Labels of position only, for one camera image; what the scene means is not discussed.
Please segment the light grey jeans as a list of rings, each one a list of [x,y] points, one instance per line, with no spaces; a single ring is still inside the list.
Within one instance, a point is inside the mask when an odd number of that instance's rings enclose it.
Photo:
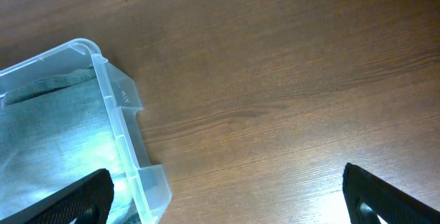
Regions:
[[[93,68],[36,80],[1,103],[2,219],[100,168],[114,184],[108,223],[136,214]]]

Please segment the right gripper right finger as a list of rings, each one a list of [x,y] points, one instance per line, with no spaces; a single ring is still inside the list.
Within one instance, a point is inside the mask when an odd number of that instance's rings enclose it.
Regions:
[[[342,191],[352,223],[439,222],[439,211],[355,164],[344,168]]]

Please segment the clear plastic storage bin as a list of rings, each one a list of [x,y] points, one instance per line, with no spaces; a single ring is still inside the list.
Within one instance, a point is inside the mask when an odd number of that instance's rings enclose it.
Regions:
[[[36,80],[93,68],[109,116],[116,146],[126,173],[136,214],[123,223],[158,223],[172,199],[160,164],[149,161],[136,115],[142,102],[134,81],[114,67],[100,48],[75,38],[1,71],[1,101],[7,92]]]

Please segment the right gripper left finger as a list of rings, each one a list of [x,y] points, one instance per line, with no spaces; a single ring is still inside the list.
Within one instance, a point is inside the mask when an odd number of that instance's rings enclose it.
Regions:
[[[105,224],[113,200],[111,175],[101,168],[1,220],[1,224]]]

